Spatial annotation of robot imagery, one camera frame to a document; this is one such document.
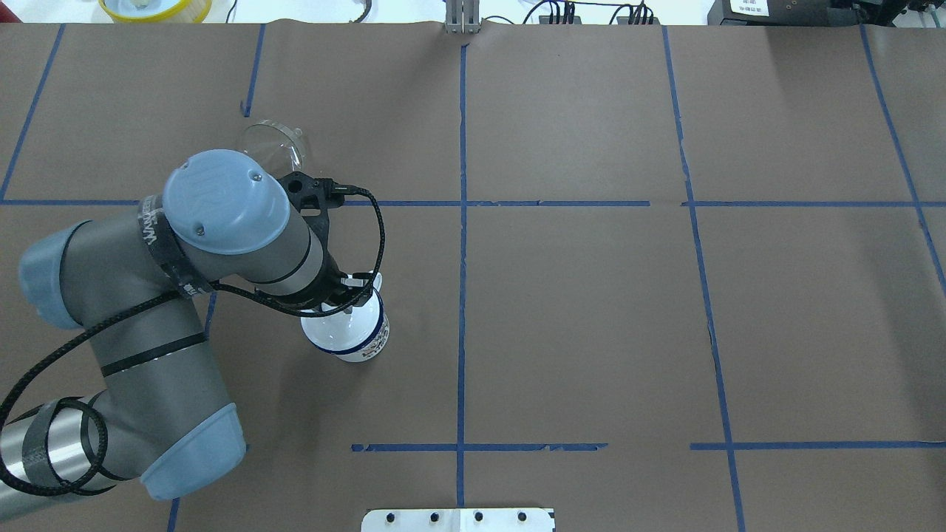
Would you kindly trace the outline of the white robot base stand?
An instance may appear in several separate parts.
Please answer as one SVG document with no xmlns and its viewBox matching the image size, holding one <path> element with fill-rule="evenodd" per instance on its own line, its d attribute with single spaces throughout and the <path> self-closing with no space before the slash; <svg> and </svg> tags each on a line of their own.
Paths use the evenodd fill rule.
<svg viewBox="0 0 946 532">
<path fill-rule="evenodd" d="M 361 531 L 555 531 L 547 508 L 403 508 L 365 514 Z"/>
</svg>

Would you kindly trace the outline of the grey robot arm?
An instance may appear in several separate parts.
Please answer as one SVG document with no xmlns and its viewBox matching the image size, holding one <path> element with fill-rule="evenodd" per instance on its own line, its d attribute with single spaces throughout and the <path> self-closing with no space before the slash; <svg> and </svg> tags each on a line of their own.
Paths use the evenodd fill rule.
<svg viewBox="0 0 946 532">
<path fill-rule="evenodd" d="M 249 155 L 190 156 L 136 209 L 81 221 L 21 256 L 21 291 L 78 336 L 26 371 L 2 402 L 2 519 L 139 480 L 176 499 L 247 451 L 236 404 L 193 300 L 233 293 L 296 317 L 370 296 L 376 269 L 345 275 L 327 246 L 331 208 L 371 192 Z"/>
</svg>

